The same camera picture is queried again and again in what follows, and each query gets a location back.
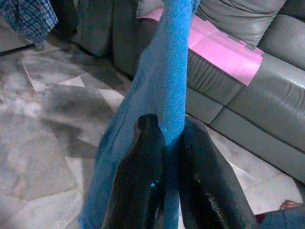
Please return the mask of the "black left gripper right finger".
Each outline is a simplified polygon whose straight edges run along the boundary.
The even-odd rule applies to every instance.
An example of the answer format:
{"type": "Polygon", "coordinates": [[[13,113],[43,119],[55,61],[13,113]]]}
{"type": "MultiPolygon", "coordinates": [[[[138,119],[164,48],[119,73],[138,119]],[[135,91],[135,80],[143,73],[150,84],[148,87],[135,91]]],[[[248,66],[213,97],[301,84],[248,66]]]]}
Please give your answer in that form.
{"type": "Polygon", "coordinates": [[[187,229],[257,229],[241,185],[204,124],[185,118],[179,194],[187,229]]]}

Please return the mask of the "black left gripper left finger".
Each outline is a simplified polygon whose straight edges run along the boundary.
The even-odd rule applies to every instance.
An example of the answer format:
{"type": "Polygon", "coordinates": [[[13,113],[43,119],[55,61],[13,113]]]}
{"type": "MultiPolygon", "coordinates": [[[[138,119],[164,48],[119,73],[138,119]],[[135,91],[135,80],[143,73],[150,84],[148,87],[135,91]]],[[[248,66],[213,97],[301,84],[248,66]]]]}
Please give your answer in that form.
{"type": "Polygon", "coordinates": [[[165,142],[154,114],[138,118],[115,174],[104,229],[158,229],[165,198],[165,142]]]}

